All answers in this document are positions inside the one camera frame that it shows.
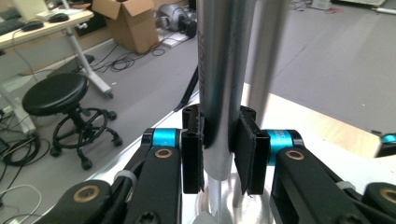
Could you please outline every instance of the gray floor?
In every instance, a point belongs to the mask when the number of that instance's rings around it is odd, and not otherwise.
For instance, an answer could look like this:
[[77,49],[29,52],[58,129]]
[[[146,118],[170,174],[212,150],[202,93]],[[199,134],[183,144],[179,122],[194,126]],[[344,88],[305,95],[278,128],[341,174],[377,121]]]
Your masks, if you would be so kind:
[[[367,8],[333,7],[341,10],[334,14],[315,9],[290,12],[272,92],[363,130],[394,132],[396,17]],[[113,47],[104,45],[90,54],[100,61]],[[123,52],[117,48],[108,59]],[[100,74],[112,86],[115,98],[107,99],[91,86],[81,104],[117,111],[119,117],[109,126],[120,133],[126,147],[177,105],[196,62],[193,39],[168,49],[163,56],[139,59],[122,72]],[[33,82],[14,94],[23,96],[31,85]],[[53,125],[39,132],[48,138],[52,130]],[[110,140],[106,134],[84,148],[94,164],[90,171],[80,168],[75,151],[65,150],[59,158],[46,156],[23,168],[13,186],[31,184],[43,192],[43,202],[36,212],[43,214],[67,189],[122,151]],[[7,187],[17,170],[8,168],[0,190]],[[29,189],[10,192],[4,198],[6,207],[0,209],[0,222],[29,213],[36,202],[37,196]]]
[[290,12],[272,93],[367,132],[395,132],[396,16],[332,7],[340,10]]

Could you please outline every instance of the white desk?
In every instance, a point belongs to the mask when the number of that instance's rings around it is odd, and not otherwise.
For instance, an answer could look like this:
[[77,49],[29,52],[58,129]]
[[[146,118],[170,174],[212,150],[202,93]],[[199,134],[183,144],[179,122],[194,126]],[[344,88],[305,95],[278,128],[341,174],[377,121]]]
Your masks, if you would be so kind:
[[[15,32],[11,32],[6,35],[1,35],[0,49],[9,48],[12,47],[13,44],[18,45],[43,35],[50,35],[58,31],[65,30],[66,35],[69,37],[70,44],[76,51],[76,54],[78,55],[78,58],[85,69],[85,75],[97,88],[99,88],[101,92],[103,92],[108,97],[112,98],[113,95],[111,88],[92,71],[89,63],[87,62],[87,59],[82,53],[81,47],[79,46],[76,37],[74,36],[73,32],[70,29],[70,27],[78,23],[87,21],[91,17],[93,17],[93,13],[86,10],[69,16],[70,18],[69,21],[56,22],[56,23],[44,22],[44,27],[38,30],[34,30],[30,32],[17,32],[15,35],[14,35]],[[1,85],[0,85],[0,94],[3,95],[5,99],[10,103],[10,105],[13,107],[15,115],[18,118],[19,123],[21,124],[22,131],[24,133],[34,132],[35,126],[33,125],[33,122],[30,120],[30,118],[27,117],[28,115],[23,110],[21,106],[21,102],[16,101],[9,94],[9,92],[7,92]]]

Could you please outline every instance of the keyboard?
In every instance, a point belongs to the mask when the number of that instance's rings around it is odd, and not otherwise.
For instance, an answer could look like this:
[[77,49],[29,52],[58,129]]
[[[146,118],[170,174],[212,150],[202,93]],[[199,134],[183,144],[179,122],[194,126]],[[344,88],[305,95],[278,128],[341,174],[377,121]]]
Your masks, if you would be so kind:
[[56,15],[58,13],[64,13],[64,14],[70,16],[70,15],[79,13],[80,11],[82,11],[82,9],[73,9],[73,8],[60,9],[60,8],[55,8],[53,10],[48,10],[48,11],[43,11],[43,12],[37,13],[36,16],[39,19],[43,20],[43,21],[48,21],[51,16],[54,16],[54,15]]
[[18,10],[16,8],[12,8],[12,9],[0,12],[0,17],[4,21],[8,21],[8,20],[11,20],[11,19],[20,18],[21,14],[18,12]]
[[19,21],[18,19],[11,19],[8,21],[0,22],[0,35],[5,35],[15,30],[22,28],[24,22]]

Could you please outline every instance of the silver cylinder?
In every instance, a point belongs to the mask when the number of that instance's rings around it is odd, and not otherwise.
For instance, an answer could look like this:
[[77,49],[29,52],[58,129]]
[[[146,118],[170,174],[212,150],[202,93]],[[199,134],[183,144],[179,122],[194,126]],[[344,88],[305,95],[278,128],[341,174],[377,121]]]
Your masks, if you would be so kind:
[[200,115],[205,118],[204,167],[216,180],[231,172],[248,55],[252,1],[198,0]]
[[256,122],[261,126],[276,68],[289,0],[261,0],[258,3],[262,9],[261,15],[253,22],[252,41],[249,48],[251,50],[249,60],[252,60],[252,79],[247,105],[256,110]]

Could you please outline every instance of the black stool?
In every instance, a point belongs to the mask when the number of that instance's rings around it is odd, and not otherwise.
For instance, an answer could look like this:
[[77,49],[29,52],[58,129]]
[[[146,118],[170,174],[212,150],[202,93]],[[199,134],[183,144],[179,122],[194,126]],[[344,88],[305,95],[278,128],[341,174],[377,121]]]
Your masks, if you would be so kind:
[[[50,155],[58,157],[62,153],[62,148],[76,148],[78,156],[81,158],[81,166],[84,170],[92,167],[92,162],[84,156],[81,148],[92,143],[103,131],[113,135],[114,146],[120,146],[122,139],[112,129],[107,128],[107,119],[113,120],[117,117],[114,111],[106,111],[97,108],[81,108],[79,101],[84,97],[88,90],[88,79],[77,74],[61,74],[48,77],[30,89],[23,97],[22,105],[24,110],[30,115],[50,116],[59,113],[66,114],[52,136],[53,148]],[[102,116],[102,124],[93,125],[94,121]],[[60,133],[62,126],[72,120],[74,125],[70,125],[71,130]],[[70,144],[71,136],[77,135],[76,143]]]

